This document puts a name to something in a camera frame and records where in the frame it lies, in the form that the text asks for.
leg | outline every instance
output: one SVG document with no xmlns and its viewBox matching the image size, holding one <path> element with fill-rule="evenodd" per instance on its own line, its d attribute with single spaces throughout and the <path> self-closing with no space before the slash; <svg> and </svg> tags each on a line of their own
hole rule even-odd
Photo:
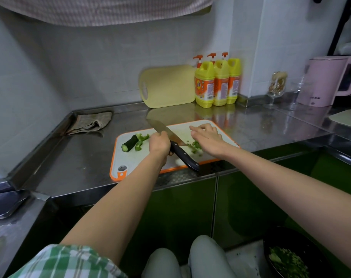
<svg viewBox="0 0 351 278">
<path fill-rule="evenodd" d="M 236 278 L 223 249 L 206 235 L 192 243 L 188 264 L 192 278 Z"/>
<path fill-rule="evenodd" d="M 160 248 L 148 258 L 142 278 L 182 278 L 176 256 L 168 249 Z"/>
</svg>

green plaid shirt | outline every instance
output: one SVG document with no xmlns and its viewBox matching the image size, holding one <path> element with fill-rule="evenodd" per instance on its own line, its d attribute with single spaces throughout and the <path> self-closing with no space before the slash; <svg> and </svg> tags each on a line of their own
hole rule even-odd
<svg viewBox="0 0 351 278">
<path fill-rule="evenodd" d="M 10 278 L 127 278 L 108 258 L 92 248 L 48 245 Z"/>
</svg>

knife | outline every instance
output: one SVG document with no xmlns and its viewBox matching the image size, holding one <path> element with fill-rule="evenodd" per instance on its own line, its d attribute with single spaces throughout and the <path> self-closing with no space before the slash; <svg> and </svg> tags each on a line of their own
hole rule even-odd
<svg viewBox="0 0 351 278">
<path fill-rule="evenodd" d="M 175 134 L 173 133 L 167 126 L 165 126 L 162 122 L 146 119 L 148 123 L 157 131 L 161 133 L 162 131 L 166 131 L 168 137 L 170 139 L 170 151 L 177 154 L 179 159 L 186 164 L 187 167 L 194 170 L 195 172 L 200 171 L 200 166 L 197 162 L 195 162 L 180 146 L 186 146 L 186 144 Z"/>
</svg>

bottle label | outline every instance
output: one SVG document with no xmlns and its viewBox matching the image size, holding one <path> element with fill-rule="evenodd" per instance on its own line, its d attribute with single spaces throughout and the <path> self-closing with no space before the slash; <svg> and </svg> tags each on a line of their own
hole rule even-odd
<svg viewBox="0 0 351 278">
<path fill-rule="evenodd" d="M 236 97 L 240 85 L 240 76 L 230 77 L 228 82 L 228 97 Z"/>
<path fill-rule="evenodd" d="M 214 80 L 201 80 L 195 78 L 195 96 L 204 100 L 212 101 L 214 95 Z"/>
<path fill-rule="evenodd" d="M 228 78 L 215 79 L 214 97 L 216 100 L 226 99 L 228 93 Z"/>
</svg>

black bowl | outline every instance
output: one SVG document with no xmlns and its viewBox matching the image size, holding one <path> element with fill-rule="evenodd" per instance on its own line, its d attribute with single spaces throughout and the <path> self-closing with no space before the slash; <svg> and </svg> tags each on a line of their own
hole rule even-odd
<svg viewBox="0 0 351 278">
<path fill-rule="evenodd" d="M 308 267 L 310 277 L 335 277 L 330 263 L 320 249 L 298 231 L 287 227 L 271 228 L 263 237 L 263 246 L 267 263 L 275 277 L 286 278 L 280 274 L 268 257 L 271 254 L 270 248 L 276 246 L 297 254 Z"/>
</svg>

